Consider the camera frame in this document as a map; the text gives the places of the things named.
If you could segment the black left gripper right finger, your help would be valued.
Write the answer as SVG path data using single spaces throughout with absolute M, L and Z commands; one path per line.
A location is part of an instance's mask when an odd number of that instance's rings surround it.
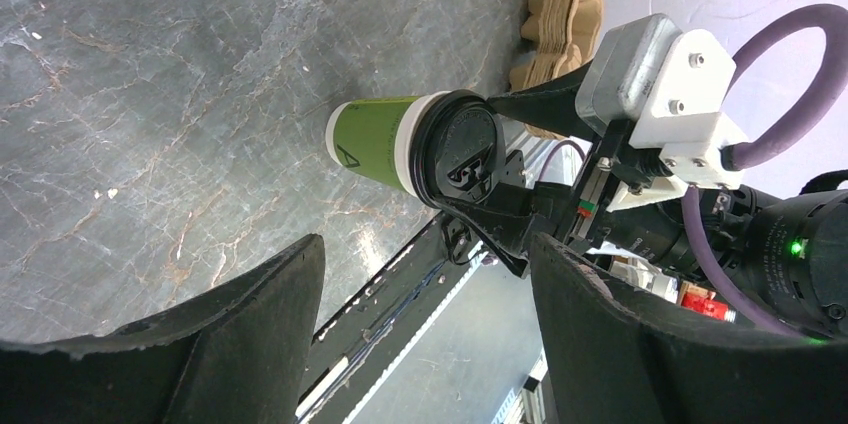
M 563 423 L 843 423 L 847 345 L 719 321 L 530 244 L 534 302 Z

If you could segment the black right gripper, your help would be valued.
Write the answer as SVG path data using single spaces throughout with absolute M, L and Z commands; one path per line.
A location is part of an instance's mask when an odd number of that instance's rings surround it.
M 534 87 L 492 96 L 486 103 L 498 114 L 560 136 L 591 141 L 573 184 L 553 199 L 553 236 L 582 254 L 608 242 L 636 256 L 663 254 L 663 210 L 656 203 L 625 208 L 627 198 L 648 194 L 662 175 L 655 150 L 629 144 L 635 124 L 615 120 L 596 136 L 576 112 L 577 93 L 591 61 Z M 529 272 L 529 240 L 539 227 L 535 192 L 498 184 L 481 203 L 438 196 L 437 207 L 465 224 L 516 277 Z

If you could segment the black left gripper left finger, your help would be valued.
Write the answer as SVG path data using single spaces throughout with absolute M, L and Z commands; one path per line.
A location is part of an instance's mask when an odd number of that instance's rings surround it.
M 309 234 L 97 337 L 1 345 L 5 423 L 292 423 L 325 273 Z

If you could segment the black plastic cup lid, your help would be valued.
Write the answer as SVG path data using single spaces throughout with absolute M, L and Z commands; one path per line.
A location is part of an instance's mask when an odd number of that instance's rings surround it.
M 480 203 L 500 180 L 503 125 L 483 96 L 461 89 L 440 95 L 413 133 L 409 169 L 415 195 L 437 208 L 444 198 Z

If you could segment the green paper coffee cup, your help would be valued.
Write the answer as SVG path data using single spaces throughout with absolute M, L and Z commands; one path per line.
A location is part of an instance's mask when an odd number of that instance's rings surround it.
M 347 170 L 415 195 L 410 154 L 425 113 L 446 93 L 359 99 L 330 115 L 325 144 L 331 158 Z

